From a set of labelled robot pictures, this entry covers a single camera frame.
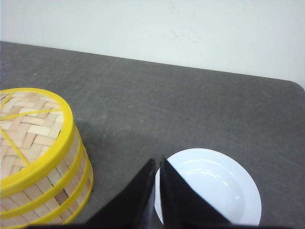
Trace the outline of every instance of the yellow rim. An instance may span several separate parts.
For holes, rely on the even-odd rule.
[[[67,184],[72,180],[74,175],[76,174],[77,170],[79,169],[79,165],[81,163],[82,156],[84,155],[85,149],[83,145],[81,144],[81,141],[79,141],[79,148],[77,156],[71,165],[68,172],[61,178],[61,180],[51,189],[49,189],[46,193],[38,197],[37,199],[22,205],[18,208],[14,208],[12,210],[4,211],[0,213],[1,219],[8,219],[12,217],[16,217],[22,214],[25,214],[26,212],[32,211],[35,208],[39,207],[40,205],[45,204],[49,201],[49,199],[56,196],[60,191],[62,191]]]
[[[63,112],[64,123],[55,143],[41,157],[20,172],[1,180],[1,198],[8,197],[26,189],[51,172],[51,170],[65,157],[74,139],[72,111],[67,102],[59,95],[37,88],[6,89],[2,90],[1,93],[10,93],[10,95],[4,99],[1,106],[4,106],[15,92],[40,93],[55,100],[60,105],[61,111]]]
[[[31,222],[31,223],[28,223],[28,224],[17,225],[17,226],[13,226],[13,227],[3,227],[3,228],[6,228],[6,229],[18,229],[18,228],[24,228],[24,227],[26,227],[28,225],[45,224],[45,223],[48,223],[48,222],[52,221],[56,217],[58,217],[61,213],[63,213],[65,210],[67,210],[75,202],[75,200],[79,197],[79,195],[83,191],[83,189],[84,189],[84,187],[86,185],[86,182],[88,180],[89,167],[91,167],[91,171],[92,171],[91,163],[89,162],[89,160],[87,158],[85,173],[83,174],[83,176],[81,178],[81,181],[79,182],[78,186],[76,187],[76,189],[74,190],[72,195],[62,205],[57,207],[55,210],[50,212],[48,215],[45,215],[42,218],[37,219],[37,220],[35,220],[35,221]],[[87,196],[84,199],[84,201],[82,202],[82,204],[79,206],[79,209],[68,220],[71,221],[72,219],[74,219],[77,216],[77,214],[80,213],[81,209],[83,209],[83,207],[85,206],[86,202],[88,201],[89,195],[91,193],[92,186],[93,186],[93,181],[91,183],[91,187],[90,187],[90,189],[89,189],[89,191],[87,193]]]

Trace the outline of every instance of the white wall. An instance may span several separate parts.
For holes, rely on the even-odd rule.
[[[1,40],[305,87],[304,0],[1,0]]]

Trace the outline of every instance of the white plate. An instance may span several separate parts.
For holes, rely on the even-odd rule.
[[[232,158],[211,149],[186,149],[167,159],[191,188],[235,224],[258,225],[262,205],[247,171]],[[154,207],[163,223],[160,169],[155,177]]]

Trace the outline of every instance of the bamboo steamer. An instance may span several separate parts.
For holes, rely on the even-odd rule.
[[[1,227],[71,222],[93,171],[69,105],[36,88],[1,91]]]

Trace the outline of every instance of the woven bamboo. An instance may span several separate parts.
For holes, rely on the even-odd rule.
[[[93,172],[68,104],[33,88],[1,91],[1,227],[63,224],[87,202]]]

